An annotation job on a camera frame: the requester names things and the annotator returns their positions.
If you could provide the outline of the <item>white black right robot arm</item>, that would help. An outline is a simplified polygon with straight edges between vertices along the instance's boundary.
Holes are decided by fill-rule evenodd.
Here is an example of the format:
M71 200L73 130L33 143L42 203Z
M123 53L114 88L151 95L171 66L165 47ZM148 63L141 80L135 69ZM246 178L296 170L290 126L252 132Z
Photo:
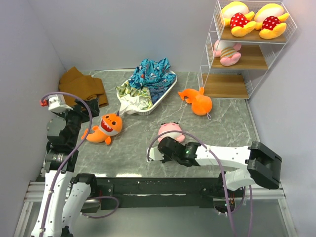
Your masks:
M222 165L234 168L234 171L226 171L225 180L216 185L216 191L222 197L254 184L269 190L277 190L280 185L282 158L257 141L251 146L220 147L203 146L198 142L183 145L165 137L153 148L150 156L153 160L175 161L186 167Z

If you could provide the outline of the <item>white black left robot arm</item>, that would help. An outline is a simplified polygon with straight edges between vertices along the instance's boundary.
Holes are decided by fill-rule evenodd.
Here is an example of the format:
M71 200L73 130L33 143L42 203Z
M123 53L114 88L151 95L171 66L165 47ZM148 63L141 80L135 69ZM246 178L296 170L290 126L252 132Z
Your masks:
M81 125L99 116L98 98L83 100L75 97L70 107L64 92L49 94L43 106L56 116L46 126L46 155L44 158L44 193L33 237L71 237L71 226L80 214L87 198L98 194L95 175L74 176L80 144L77 143Z

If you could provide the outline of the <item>pink pig plush striped shirt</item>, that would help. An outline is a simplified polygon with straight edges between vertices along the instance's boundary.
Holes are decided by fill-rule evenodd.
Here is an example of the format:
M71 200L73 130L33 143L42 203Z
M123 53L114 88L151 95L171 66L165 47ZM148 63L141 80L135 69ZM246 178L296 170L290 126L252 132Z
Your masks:
M214 44L214 57L219 57L223 66L232 66L241 58L241 53L239 52L241 47L241 43L217 40Z

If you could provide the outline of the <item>orange fox plush toy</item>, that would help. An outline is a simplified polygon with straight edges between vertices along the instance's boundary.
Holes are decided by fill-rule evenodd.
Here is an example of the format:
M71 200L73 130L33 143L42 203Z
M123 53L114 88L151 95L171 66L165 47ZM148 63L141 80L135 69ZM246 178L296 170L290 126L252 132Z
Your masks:
M93 133L89 133L90 130L86 129L81 140L87 135L86 140L90 143L105 142L106 145L110 145L111 138L118 135L122 131L122 127L123 121L119 112L105 114L101 117L100 124L92 127Z

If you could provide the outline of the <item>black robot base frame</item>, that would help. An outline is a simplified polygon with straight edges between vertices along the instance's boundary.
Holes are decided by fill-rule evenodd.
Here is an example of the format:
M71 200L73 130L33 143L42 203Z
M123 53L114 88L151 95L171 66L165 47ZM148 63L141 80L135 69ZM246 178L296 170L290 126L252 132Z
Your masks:
M112 196L119 200L121 208L198 206L213 208L214 201L224 200L224 189L218 178L141 178L97 177L89 198ZM44 182L30 182L24 202L41 202ZM228 190L228 198L250 198L248 188ZM282 188L268 190L252 185L253 199L285 199Z

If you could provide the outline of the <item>yellow plush red dotted dress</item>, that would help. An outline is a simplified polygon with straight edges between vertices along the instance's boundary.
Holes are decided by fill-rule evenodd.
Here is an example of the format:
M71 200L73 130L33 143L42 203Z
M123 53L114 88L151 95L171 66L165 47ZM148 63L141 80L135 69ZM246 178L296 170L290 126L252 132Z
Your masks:
M255 29L259 36L265 40L271 40L281 36L286 28L286 20L290 14L285 12L280 4L268 3L261 7L254 16Z

